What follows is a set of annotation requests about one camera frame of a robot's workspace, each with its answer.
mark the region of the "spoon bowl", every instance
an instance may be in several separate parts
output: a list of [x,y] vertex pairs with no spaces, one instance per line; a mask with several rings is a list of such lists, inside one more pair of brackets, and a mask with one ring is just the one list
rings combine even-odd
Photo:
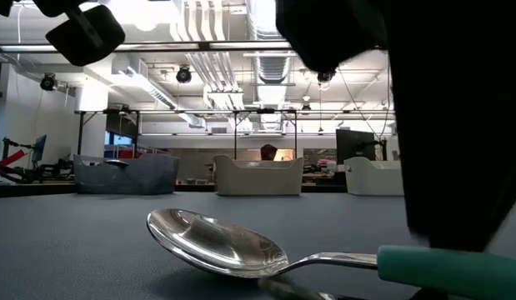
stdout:
[[325,252],[289,263],[276,243],[245,227],[181,209],[153,211],[148,230],[170,253],[194,267],[238,278],[266,278],[310,263],[376,269],[376,256]]

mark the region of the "teal handle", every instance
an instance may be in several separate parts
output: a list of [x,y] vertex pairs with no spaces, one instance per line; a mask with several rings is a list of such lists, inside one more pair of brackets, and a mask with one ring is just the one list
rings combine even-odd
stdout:
[[516,300],[516,260],[493,254],[382,246],[378,275],[385,281],[472,299]]

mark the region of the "gray bin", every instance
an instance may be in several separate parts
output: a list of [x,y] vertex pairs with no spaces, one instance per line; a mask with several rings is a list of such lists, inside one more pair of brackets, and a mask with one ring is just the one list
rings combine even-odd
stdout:
[[173,193],[180,159],[143,154],[137,159],[119,159],[116,166],[105,158],[74,156],[74,182],[78,193],[158,195]]

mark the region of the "gray table surface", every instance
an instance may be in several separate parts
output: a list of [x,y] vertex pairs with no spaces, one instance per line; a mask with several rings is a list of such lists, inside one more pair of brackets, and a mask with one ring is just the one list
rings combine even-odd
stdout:
[[[255,281],[221,277],[181,262],[146,228],[158,208],[182,208],[262,233],[291,259],[311,253],[376,253],[418,244],[401,197],[52,195],[0,198],[0,299],[270,299]],[[489,249],[516,258],[516,207]],[[417,290],[374,271],[307,266],[284,275],[297,285],[367,299],[407,299]]]

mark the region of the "person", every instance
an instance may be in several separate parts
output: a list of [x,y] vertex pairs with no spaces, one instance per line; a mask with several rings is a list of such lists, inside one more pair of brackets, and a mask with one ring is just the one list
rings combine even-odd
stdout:
[[273,161],[274,158],[276,157],[277,151],[278,151],[278,149],[271,144],[267,144],[267,145],[261,147],[261,160]]

